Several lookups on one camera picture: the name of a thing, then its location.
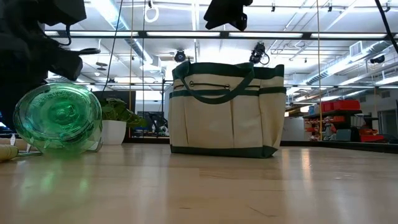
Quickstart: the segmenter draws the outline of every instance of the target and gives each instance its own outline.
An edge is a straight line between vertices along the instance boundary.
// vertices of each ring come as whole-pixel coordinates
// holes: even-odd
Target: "green leaves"
[[[99,101],[102,107],[103,120],[125,121],[128,128],[136,128],[146,126],[144,118],[134,114],[127,109],[127,104],[117,98],[107,98]]]

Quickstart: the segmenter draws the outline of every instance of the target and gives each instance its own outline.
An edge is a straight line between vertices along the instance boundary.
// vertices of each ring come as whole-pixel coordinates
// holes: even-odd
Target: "canvas tote bag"
[[[184,62],[173,70],[173,153],[267,158],[284,125],[284,66]]]

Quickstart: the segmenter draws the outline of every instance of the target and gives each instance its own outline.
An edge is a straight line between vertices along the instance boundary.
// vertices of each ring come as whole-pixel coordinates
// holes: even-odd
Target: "green glass jar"
[[[18,135],[44,154],[77,155],[101,147],[101,105],[72,83],[51,83],[28,92],[14,112]]]

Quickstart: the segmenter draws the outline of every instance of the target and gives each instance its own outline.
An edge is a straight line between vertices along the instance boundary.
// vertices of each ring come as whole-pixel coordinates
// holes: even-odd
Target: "potted plant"
[[[126,103],[117,98],[99,101],[102,107],[102,139],[104,145],[120,145],[126,134],[126,128],[145,126],[144,118],[126,108]]]

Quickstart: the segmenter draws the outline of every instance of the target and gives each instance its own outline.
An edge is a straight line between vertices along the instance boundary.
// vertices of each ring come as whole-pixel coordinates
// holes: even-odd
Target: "table surface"
[[[105,146],[0,163],[1,223],[397,223],[398,155],[282,147],[270,159]]]

